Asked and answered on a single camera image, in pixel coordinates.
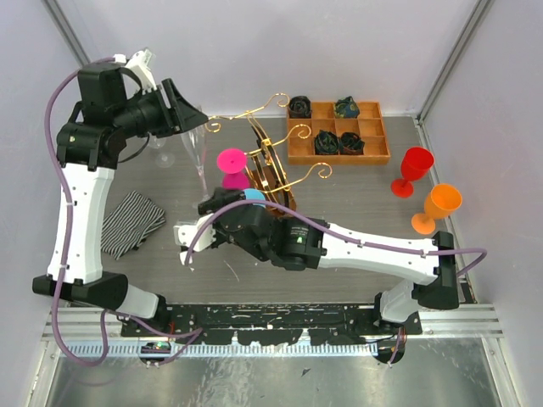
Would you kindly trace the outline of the blue wine glass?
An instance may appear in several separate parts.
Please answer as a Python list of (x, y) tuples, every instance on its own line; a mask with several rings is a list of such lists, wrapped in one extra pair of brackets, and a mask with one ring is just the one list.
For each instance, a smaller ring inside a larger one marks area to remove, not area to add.
[(244, 189), (244, 199), (245, 200), (258, 200), (258, 201), (265, 201), (266, 196), (263, 192), (254, 189), (254, 188), (246, 188)]

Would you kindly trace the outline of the clear wine glass front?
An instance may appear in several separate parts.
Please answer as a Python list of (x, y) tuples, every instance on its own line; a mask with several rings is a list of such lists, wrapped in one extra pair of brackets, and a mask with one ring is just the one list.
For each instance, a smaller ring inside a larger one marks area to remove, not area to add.
[(204, 164), (207, 152), (206, 129), (204, 125), (198, 126), (190, 131), (181, 134), (183, 146), (185, 147), (190, 159), (198, 173), (200, 186), (202, 188), (202, 197), (199, 198), (193, 207), (198, 208), (199, 204), (210, 198), (207, 181), (204, 173)]

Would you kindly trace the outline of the clear wine glass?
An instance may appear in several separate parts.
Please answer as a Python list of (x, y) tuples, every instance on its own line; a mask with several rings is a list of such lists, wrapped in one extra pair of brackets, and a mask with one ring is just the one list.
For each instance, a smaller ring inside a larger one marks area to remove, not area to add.
[(175, 155), (165, 150), (166, 139), (151, 135), (148, 141), (155, 155), (154, 161), (160, 168), (170, 168), (175, 163)]
[(200, 186), (202, 188), (202, 197), (199, 198), (193, 207), (198, 208), (199, 204), (210, 198), (207, 181), (204, 173), (204, 164), (207, 152), (206, 129), (204, 125), (198, 126), (190, 131), (181, 134), (183, 146), (185, 147), (190, 159), (198, 173)]

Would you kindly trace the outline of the pink wine glass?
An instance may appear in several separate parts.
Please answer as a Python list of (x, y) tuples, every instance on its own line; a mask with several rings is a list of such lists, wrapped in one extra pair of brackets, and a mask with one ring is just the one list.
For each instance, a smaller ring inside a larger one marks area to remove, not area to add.
[(245, 173), (246, 164), (247, 156), (242, 150), (238, 148), (223, 150), (216, 159), (217, 167), (224, 174), (221, 186), (230, 190), (249, 188), (249, 178)]

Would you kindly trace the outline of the gold wire wine glass rack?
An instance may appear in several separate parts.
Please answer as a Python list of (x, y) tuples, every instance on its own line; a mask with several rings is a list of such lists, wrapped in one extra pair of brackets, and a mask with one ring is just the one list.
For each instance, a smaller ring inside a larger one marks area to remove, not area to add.
[(244, 167), (252, 187), (261, 191), (267, 200), (276, 204), (283, 204), (290, 209), (296, 209), (296, 202), (292, 193), (293, 185), (304, 181), (314, 169), (318, 169), (317, 174), (321, 179), (327, 179), (332, 175), (333, 167), (328, 163), (317, 162), (300, 179), (296, 181), (288, 180), (276, 146), (285, 143), (291, 136), (306, 140), (312, 135), (312, 129), (305, 124), (295, 125), (284, 138), (274, 142), (266, 133), (264, 126), (255, 118), (255, 113), (265, 109), (274, 99), (277, 100), (277, 106), (280, 108), (287, 108), (290, 103), (290, 97), (286, 93), (275, 93), (259, 108), (246, 110), (237, 115), (212, 115), (209, 117), (208, 122), (204, 124), (204, 127), (210, 133), (217, 133), (221, 130), (222, 120), (246, 119), (255, 133), (257, 143), (257, 149), (244, 153), (255, 167), (253, 170), (247, 165)]

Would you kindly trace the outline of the clear wine glass back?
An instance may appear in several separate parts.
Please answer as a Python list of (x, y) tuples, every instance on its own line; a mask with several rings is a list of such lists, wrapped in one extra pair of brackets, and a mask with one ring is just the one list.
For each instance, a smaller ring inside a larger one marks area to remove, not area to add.
[(166, 139), (151, 135), (148, 141), (155, 155), (154, 161), (160, 168), (170, 168), (175, 163), (175, 155), (165, 150)]

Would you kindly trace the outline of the striped black white cloth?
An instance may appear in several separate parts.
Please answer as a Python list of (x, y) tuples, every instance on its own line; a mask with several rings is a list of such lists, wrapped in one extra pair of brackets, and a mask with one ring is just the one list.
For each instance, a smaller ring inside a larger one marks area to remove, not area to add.
[(104, 218), (101, 250), (118, 260), (165, 223), (164, 209), (138, 191), (129, 192)]

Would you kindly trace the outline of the wooden compartment tray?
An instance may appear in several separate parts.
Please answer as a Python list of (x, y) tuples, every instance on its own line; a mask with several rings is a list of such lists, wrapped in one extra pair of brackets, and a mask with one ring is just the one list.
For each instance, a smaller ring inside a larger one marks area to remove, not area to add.
[(293, 98), (287, 107), (290, 164), (385, 165), (391, 153), (380, 103)]

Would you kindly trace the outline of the red wine glass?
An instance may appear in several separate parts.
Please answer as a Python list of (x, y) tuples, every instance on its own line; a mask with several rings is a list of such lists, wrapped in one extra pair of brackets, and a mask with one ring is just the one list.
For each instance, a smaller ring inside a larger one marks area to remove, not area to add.
[(412, 147), (400, 165), (401, 178), (391, 182), (391, 192), (399, 198), (409, 198), (414, 193), (413, 183), (422, 179), (434, 165), (433, 154), (422, 147)]

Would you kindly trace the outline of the orange wine glass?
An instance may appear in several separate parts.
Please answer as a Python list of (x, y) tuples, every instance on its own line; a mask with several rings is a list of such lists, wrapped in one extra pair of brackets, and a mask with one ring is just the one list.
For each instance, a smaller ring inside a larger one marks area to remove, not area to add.
[(420, 234), (429, 235), (437, 220), (443, 220), (462, 206), (462, 195), (451, 184), (435, 185), (425, 198), (423, 212), (411, 218), (411, 226)]

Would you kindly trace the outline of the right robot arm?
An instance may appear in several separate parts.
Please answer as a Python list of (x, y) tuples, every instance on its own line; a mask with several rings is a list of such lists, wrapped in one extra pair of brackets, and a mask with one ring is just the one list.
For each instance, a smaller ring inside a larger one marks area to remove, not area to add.
[(383, 334), (394, 332), (422, 308), (459, 306), (448, 233), (423, 239), (367, 234), (222, 188), (199, 205), (199, 219), (188, 231), (187, 263), (195, 252), (229, 243), (285, 270), (351, 268), (400, 278), (374, 300), (372, 323)]

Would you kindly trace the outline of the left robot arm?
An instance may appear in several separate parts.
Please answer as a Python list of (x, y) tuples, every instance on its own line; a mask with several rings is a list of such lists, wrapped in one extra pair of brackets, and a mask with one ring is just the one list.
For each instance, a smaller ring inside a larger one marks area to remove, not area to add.
[(59, 223), (50, 265), (32, 281), (36, 294), (140, 317), (151, 336), (167, 331), (165, 299), (134, 287), (101, 262), (101, 235), (120, 152), (131, 137), (158, 138), (208, 122), (170, 79), (155, 83), (145, 62), (131, 57), (88, 64), (73, 74), (81, 99), (48, 149), (61, 183)]

